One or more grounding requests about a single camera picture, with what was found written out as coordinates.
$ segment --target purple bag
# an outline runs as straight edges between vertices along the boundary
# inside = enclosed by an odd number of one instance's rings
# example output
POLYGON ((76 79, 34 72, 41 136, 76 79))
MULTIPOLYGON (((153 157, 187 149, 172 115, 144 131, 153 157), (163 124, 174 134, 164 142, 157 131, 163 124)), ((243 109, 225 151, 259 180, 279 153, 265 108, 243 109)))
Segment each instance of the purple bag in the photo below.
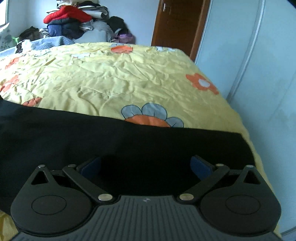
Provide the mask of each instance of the purple bag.
POLYGON ((115 39, 118 39, 123 44, 134 44, 136 42, 136 38, 132 34, 120 34, 115 39))

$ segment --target pile of clothes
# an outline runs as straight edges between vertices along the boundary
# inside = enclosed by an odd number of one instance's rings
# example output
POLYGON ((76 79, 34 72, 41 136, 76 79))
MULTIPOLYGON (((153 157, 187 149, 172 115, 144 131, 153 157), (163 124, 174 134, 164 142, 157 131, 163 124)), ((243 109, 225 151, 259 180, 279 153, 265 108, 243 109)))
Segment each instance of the pile of clothes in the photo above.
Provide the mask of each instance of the pile of clothes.
POLYGON ((57 0, 57 8, 47 13, 47 28, 39 31, 44 37, 65 36, 76 43, 135 42, 124 20, 109 18, 108 9, 96 0, 57 0))

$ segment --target yellow bedspread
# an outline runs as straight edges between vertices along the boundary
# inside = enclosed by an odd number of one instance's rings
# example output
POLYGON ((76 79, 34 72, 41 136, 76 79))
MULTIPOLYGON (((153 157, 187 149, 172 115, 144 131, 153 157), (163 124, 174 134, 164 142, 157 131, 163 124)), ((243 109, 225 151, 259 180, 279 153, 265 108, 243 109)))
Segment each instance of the yellow bedspread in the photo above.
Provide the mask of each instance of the yellow bedspread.
MULTIPOLYGON (((239 115, 180 50, 93 43, 15 54, 0 59, 0 90, 3 99, 32 107, 239 132, 267 180, 239 115)), ((16 232, 0 212, 0 241, 16 232)))

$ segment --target window frame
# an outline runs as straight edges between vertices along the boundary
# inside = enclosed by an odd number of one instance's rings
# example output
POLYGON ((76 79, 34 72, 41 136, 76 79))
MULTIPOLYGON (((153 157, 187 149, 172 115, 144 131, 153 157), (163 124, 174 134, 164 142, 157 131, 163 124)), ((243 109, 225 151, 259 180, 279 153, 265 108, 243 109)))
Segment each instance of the window frame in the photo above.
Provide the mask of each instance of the window frame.
POLYGON ((5 23, 0 25, 0 28, 2 28, 3 26, 5 26, 6 24, 8 24, 8 6, 9 6, 9 0, 6 0, 6 10, 5 10, 5 23))

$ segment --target white wall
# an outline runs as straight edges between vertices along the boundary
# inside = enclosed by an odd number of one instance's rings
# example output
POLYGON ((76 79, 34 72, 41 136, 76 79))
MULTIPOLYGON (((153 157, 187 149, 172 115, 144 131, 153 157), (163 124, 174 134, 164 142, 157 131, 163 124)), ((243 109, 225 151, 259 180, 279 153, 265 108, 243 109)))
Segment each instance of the white wall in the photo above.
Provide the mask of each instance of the white wall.
POLYGON ((28 0, 9 0, 8 21, 11 35, 18 37, 28 28, 28 0))
MULTIPOLYGON (((28 25, 36 28, 44 28, 43 19, 46 11, 56 8, 55 0, 27 0, 28 25)), ((136 43, 151 45, 154 24, 159 0, 101 0, 100 4, 106 6, 110 16, 118 16, 124 19, 130 31, 136 36, 136 43)))
POLYGON ((287 0, 212 2, 196 62, 224 97, 235 80, 241 81, 230 104, 241 115, 281 203, 284 232, 296 226, 296 9, 287 0), (256 29, 257 37, 252 36, 256 29))
POLYGON ((227 97, 248 49, 259 0, 213 0, 196 64, 227 97))
POLYGON ((46 11, 57 8, 56 0, 27 0, 28 8, 28 27, 45 28, 47 24, 43 19, 48 15, 46 11))
POLYGON ((231 101, 282 206, 281 231, 296 226, 296 9, 266 0, 250 62, 231 101))

